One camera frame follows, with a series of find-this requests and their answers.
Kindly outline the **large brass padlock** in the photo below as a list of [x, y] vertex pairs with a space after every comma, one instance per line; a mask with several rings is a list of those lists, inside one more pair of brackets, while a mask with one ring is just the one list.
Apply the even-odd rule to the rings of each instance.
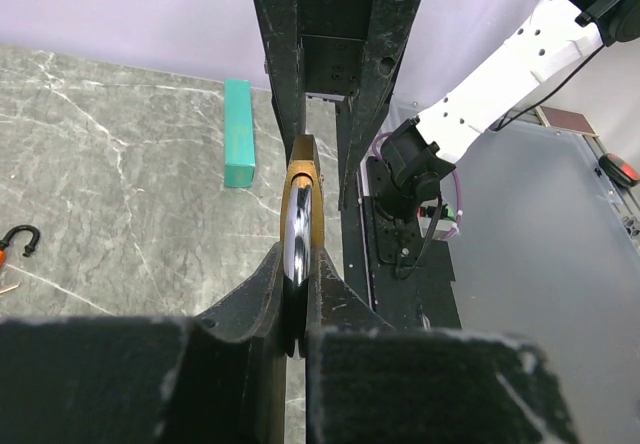
[[309, 280], [312, 250], [325, 244], [323, 179], [316, 140], [298, 135], [284, 182], [280, 240], [284, 280], [296, 293]]

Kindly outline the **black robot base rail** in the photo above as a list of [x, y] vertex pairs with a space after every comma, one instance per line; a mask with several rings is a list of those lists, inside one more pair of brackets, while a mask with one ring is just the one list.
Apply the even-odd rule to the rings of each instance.
[[353, 199], [341, 212], [346, 284], [395, 328], [459, 329], [449, 245], [434, 239], [423, 248], [417, 219], [383, 215], [377, 197], [388, 181], [384, 164], [371, 156], [349, 188]]

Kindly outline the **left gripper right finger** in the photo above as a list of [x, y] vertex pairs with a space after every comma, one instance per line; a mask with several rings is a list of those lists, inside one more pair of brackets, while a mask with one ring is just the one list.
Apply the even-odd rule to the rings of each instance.
[[396, 329], [314, 251], [306, 315], [310, 443], [575, 443], [545, 353], [513, 334]]

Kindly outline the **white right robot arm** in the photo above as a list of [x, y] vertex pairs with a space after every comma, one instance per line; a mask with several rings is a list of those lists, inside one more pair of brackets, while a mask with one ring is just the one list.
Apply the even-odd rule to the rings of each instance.
[[[347, 187], [386, 118], [421, 0], [253, 0], [287, 152], [306, 127], [308, 94], [346, 108], [340, 184]], [[540, 0], [460, 84], [383, 147], [388, 215], [408, 220], [410, 198], [431, 200], [471, 144], [527, 94], [577, 61], [639, 35], [639, 0]]]

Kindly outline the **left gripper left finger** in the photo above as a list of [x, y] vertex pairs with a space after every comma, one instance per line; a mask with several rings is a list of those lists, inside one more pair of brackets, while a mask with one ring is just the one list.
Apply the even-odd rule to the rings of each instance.
[[1, 322], [5, 443], [280, 443], [282, 248], [195, 317]]

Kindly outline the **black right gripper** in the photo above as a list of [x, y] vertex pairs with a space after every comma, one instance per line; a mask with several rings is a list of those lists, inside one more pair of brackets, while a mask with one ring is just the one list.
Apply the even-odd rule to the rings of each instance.
[[388, 114], [421, 0], [253, 0], [285, 155], [305, 131], [304, 97], [351, 100], [339, 208]]

